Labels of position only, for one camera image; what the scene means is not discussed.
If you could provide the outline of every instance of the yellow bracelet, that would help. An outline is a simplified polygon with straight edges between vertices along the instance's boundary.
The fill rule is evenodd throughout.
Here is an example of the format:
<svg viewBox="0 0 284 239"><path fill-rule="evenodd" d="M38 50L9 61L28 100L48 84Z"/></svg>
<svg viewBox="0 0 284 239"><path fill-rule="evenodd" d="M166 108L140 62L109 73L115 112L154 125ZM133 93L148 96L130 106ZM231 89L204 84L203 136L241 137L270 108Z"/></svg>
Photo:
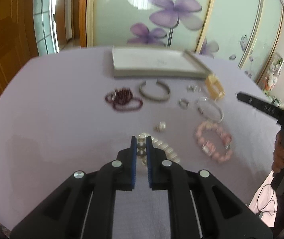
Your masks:
<svg viewBox="0 0 284 239"><path fill-rule="evenodd" d="M210 74L205 80L205 85L213 100L218 100L224 97L225 92L222 84L216 75Z"/></svg>

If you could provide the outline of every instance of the sliding wardrobe door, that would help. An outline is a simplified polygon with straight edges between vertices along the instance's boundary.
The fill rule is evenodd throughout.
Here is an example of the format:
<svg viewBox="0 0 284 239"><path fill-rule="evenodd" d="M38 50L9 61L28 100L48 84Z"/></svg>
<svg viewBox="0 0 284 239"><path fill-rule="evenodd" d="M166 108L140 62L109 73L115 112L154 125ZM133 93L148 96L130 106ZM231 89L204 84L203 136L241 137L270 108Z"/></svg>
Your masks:
<svg viewBox="0 0 284 239"><path fill-rule="evenodd" d="M215 0L200 54L239 64L256 27L261 0Z"/></svg>
<svg viewBox="0 0 284 239"><path fill-rule="evenodd" d="M194 51L209 2L94 0L93 45L150 44Z"/></svg>
<svg viewBox="0 0 284 239"><path fill-rule="evenodd" d="M275 49L283 10L282 0L264 0L255 42L250 50L249 57L242 67L252 80L258 79Z"/></svg>

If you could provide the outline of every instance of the silver ring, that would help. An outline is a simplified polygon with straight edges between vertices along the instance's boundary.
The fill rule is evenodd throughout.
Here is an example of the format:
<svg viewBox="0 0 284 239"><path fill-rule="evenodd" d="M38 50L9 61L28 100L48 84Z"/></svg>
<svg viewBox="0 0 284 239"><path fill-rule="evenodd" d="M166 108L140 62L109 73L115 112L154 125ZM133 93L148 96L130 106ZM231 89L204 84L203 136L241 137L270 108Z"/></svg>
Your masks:
<svg viewBox="0 0 284 239"><path fill-rule="evenodd" d="M210 103L211 105L213 105L217 110L218 112L220 113L221 115L221 118L220 119L212 119L210 118L209 116L205 115L204 113L204 110L201 108L201 106L198 104L199 102L208 102ZM213 101L212 99L210 98L207 98L207 97L201 97L197 100L197 109L198 111L207 119L210 119L216 123L221 123L223 118L224 118L224 113L223 113L223 110L217 105L217 103L215 101Z"/></svg>
<svg viewBox="0 0 284 239"><path fill-rule="evenodd" d="M188 85L188 86L186 87L186 89L187 89L188 92L195 92L195 91L196 91L196 88L197 88L197 86L194 86L194 85Z"/></svg>
<svg viewBox="0 0 284 239"><path fill-rule="evenodd" d="M141 94L143 97L145 97L145 98L147 98L147 99L149 99L149 100L151 100L151 101L156 101L156 102L166 102L166 101L169 100L170 94L171 94L171 90L170 90L170 87L169 87L165 82L160 81L160 80L157 80L157 81L156 81L156 85L161 86L161 87L167 92L167 94L166 94L164 97L156 97L156 96L153 96L153 95L150 95L150 94L145 93L145 92L143 91L143 87L144 87L145 85L146 85L146 81L144 81L143 83L141 83L141 84L140 84L140 88L139 88L140 94Z"/></svg>
<svg viewBox="0 0 284 239"><path fill-rule="evenodd" d="M186 110L189 107L189 101L185 98L180 99L179 105L183 110Z"/></svg>

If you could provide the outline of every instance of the jewelry tray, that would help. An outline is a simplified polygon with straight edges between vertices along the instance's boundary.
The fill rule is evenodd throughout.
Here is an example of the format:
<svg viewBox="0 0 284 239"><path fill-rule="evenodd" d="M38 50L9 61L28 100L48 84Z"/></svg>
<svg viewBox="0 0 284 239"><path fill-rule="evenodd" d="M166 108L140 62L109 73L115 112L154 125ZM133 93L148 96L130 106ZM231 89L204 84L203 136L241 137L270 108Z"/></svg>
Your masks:
<svg viewBox="0 0 284 239"><path fill-rule="evenodd" d="M212 71L191 51L154 47L114 47L114 77L205 79Z"/></svg>

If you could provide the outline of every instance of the window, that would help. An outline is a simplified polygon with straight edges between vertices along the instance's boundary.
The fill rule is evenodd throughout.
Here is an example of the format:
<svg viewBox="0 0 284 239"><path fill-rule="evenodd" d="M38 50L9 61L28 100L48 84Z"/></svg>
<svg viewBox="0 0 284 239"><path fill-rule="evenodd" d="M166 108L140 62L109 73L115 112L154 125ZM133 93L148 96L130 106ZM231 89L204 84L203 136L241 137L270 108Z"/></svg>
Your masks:
<svg viewBox="0 0 284 239"><path fill-rule="evenodd" d="M55 27L56 0L33 0L33 21L39 56L59 52Z"/></svg>

